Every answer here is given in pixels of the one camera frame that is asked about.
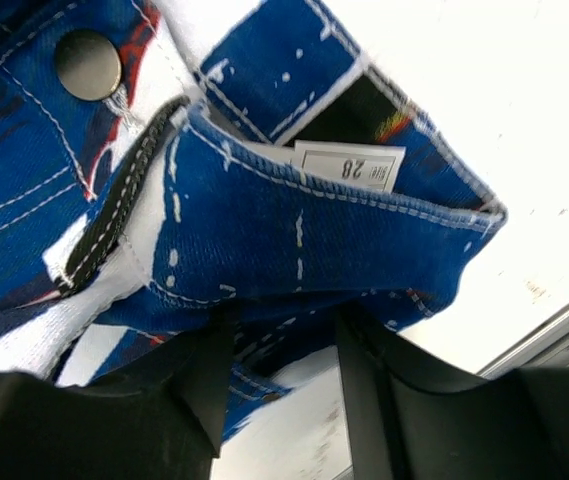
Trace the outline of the blue white red patterned trousers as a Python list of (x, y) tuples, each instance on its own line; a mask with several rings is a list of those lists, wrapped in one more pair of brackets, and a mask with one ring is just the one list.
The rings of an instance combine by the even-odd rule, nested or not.
[(0, 372), (93, 380), (236, 316), (224, 435), (354, 301), (447, 308), (495, 194), (320, 1), (0, 1)]

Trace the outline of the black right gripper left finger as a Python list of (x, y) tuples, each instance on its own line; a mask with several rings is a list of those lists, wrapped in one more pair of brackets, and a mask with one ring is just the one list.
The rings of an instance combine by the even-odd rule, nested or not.
[(0, 373), (0, 479), (206, 479), (220, 455), (233, 326), (215, 313), (84, 387)]

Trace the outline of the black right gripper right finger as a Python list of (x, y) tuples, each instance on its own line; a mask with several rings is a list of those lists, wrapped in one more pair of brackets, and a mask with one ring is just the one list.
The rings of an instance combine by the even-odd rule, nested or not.
[(569, 367), (487, 380), (386, 329), (336, 313), (357, 479), (569, 479)]

